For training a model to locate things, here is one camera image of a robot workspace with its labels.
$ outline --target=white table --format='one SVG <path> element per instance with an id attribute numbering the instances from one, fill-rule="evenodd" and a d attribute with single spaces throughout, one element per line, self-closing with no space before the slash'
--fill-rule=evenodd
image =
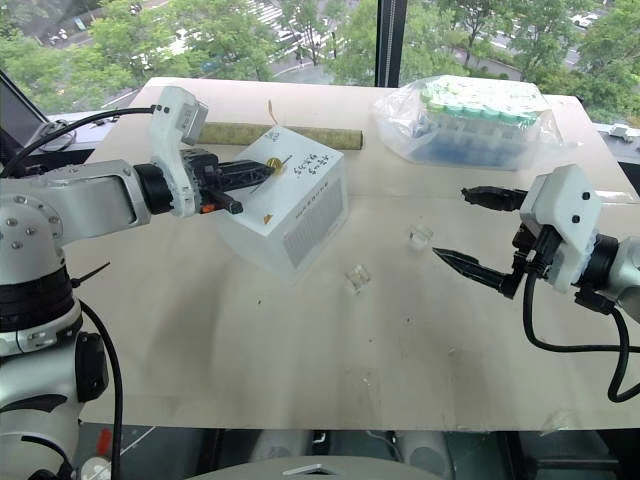
<path id="1" fill-rule="evenodd" d="M 640 399 L 613 405 L 606 398 L 614 354 L 534 348 L 522 332 L 521 292 L 509 301 L 430 250 L 409 248 L 409 226 L 421 223 L 435 232 L 435 246 L 507 270 L 517 215 L 469 206 L 449 191 L 514 181 L 526 187 L 537 172 L 414 167 L 396 158 L 368 120 L 375 89 L 154 79 L 135 103 L 153 103 L 163 82 L 209 103 L 209 121 L 266 122 L 264 99 L 271 98 L 281 123 L 363 128 L 366 148 L 348 155 L 346 224 L 293 287 L 238 258 L 206 216 L 162 215 L 147 227 L 68 248 L 73 274 L 112 261 L 78 294 L 116 343 L 126 423 L 480 430 L 640 423 Z M 577 106 L 560 100 L 579 120 Z M 332 113 L 337 106 L 341 113 Z M 122 118 L 93 160 L 146 161 L 147 121 Z M 597 134 L 584 137 L 591 146 L 585 153 L 597 153 Z M 223 159 L 238 150 L 215 148 Z M 581 158 L 590 178 L 637 200 L 611 157 L 602 156 Z M 618 237 L 640 234 L 638 218 L 638 205 L 609 204 L 599 227 Z M 358 296 L 345 280 L 356 264 L 372 277 Z M 616 340 L 610 318 L 547 285 L 537 288 L 534 315 L 548 341 Z M 639 327 L 629 328 L 638 337 Z M 637 380 L 640 361 L 629 370 Z M 111 390 L 89 403 L 83 418 L 111 421 Z"/>

